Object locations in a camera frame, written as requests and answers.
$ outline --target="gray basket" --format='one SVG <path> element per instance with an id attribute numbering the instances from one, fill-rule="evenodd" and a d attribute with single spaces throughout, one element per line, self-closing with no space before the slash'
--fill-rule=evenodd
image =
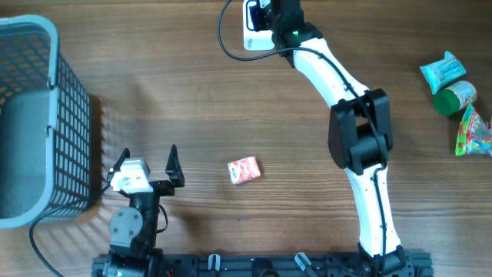
<path id="1" fill-rule="evenodd" d="M 0 18 L 0 228 L 90 196 L 91 103 L 46 18 Z M 73 219 L 87 202 L 44 221 Z"/>

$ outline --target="pink candy wrapper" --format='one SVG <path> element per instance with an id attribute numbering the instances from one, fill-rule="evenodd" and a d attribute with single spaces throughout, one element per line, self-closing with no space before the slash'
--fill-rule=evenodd
<path id="1" fill-rule="evenodd" d="M 254 156 L 240 159 L 239 161 L 229 162 L 228 167 L 231 182 L 235 185 L 261 176 L 258 163 L 256 163 L 256 158 Z"/>

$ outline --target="plastic basket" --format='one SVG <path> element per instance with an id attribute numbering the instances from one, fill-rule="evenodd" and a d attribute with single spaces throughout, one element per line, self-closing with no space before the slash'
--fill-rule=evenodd
<path id="1" fill-rule="evenodd" d="M 0 18 L 0 228 L 90 196 L 91 103 L 46 18 Z M 81 202 L 44 221 L 73 219 Z"/>

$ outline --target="wooden table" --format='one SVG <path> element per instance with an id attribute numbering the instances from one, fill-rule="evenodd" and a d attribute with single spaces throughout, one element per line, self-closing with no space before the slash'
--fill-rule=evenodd
<path id="1" fill-rule="evenodd" d="M 357 251 L 354 197 L 327 148 L 329 111 L 303 75 L 280 57 L 229 59 L 215 34 L 222 0 L 101 2 L 18 0 L 0 4 L 0 16 L 40 14 L 58 27 L 63 54 L 93 95 L 94 183 L 125 147 L 162 178 L 170 146 L 178 146 L 186 186 L 161 200 L 170 225 L 157 247 L 203 255 Z M 70 5 L 53 5 L 60 3 Z M 490 118 L 492 2 L 302 4 L 347 70 L 390 97 L 389 195 L 402 244 L 431 252 L 436 276 L 489 276 L 492 159 L 454 156 L 461 115 L 434 111 L 419 66 L 453 52 Z M 239 1 L 222 33 L 232 52 L 251 55 L 242 49 Z M 232 185 L 227 162 L 250 155 L 263 177 Z M 108 251 L 111 215 L 125 206 L 107 192 L 73 222 L 40 225 L 35 239 L 64 275 L 87 276 L 91 259 Z M 1 230 L 0 246 L 1 276 L 51 275 L 27 226 Z"/>

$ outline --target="teal packet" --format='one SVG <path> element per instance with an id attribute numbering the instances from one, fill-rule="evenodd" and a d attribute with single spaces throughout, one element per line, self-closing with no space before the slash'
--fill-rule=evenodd
<path id="1" fill-rule="evenodd" d="M 444 53 L 443 60 L 421 66 L 421 71 L 430 85 L 432 95 L 435 95 L 447 83 L 467 73 L 461 62 L 449 51 Z"/>

